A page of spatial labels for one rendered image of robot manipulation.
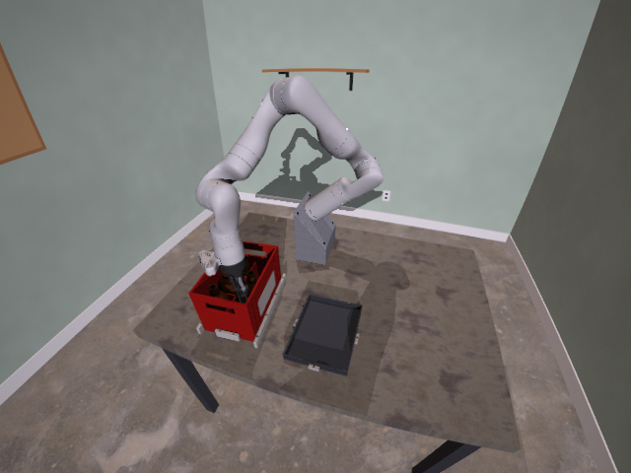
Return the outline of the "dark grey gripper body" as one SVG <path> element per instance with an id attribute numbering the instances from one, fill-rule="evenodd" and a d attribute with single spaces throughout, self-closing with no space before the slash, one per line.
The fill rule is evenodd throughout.
<path id="1" fill-rule="evenodd" d="M 244 258 L 241 262 L 235 265 L 230 265 L 230 266 L 220 265 L 219 270 L 224 274 L 232 275 L 235 285 L 238 285 L 239 284 L 238 278 L 241 277 L 242 280 L 244 279 L 242 275 L 242 271 L 245 269 L 245 267 L 246 267 L 246 258 Z"/>

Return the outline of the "red bottle crate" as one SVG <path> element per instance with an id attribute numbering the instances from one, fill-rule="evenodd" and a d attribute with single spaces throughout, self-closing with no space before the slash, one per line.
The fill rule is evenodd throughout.
<path id="1" fill-rule="evenodd" d="M 241 339 L 253 342 L 281 280 L 280 260 L 260 246 L 245 242 L 243 244 L 245 249 L 266 251 L 267 255 L 267 257 L 245 255 L 250 270 L 253 270 L 256 277 L 259 278 L 245 304 L 234 302 L 236 295 L 227 294 L 229 301 L 208 296 L 208 287 L 211 284 L 218 286 L 218 281 L 222 276 L 219 268 L 217 273 L 212 276 L 208 276 L 204 272 L 189 292 L 189 296 L 204 330 L 215 332 L 217 328 L 234 332 L 238 333 Z M 227 307 L 228 309 L 221 311 L 209 308 L 207 304 Z M 235 313 L 232 313 L 232 309 Z"/>

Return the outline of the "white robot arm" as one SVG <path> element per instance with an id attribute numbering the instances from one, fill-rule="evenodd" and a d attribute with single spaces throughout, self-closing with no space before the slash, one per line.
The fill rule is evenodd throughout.
<path id="1" fill-rule="evenodd" d="M 198 253 L 206 275 L 216 274 L 220 265 L 235 265 L 245 258 L 239 228 L 241 199 L 232 183 L 251 175 L 267 149 L 273 127 L 289 114 L 306 118 L 315 127 L 325 150 L 337 159 L 348 159 L 357 177 L 351 181 L 343 176 L 307 201 L 305 210 L 312 220 L 319 221 L 384 181 L 377 160 L 360 145 L 307 78 L 292 76 L 274 82 L 225 159 L 207 172 L 196 187 L 198 204 L 215 215 L 209 224 L 214 252 Z"/>

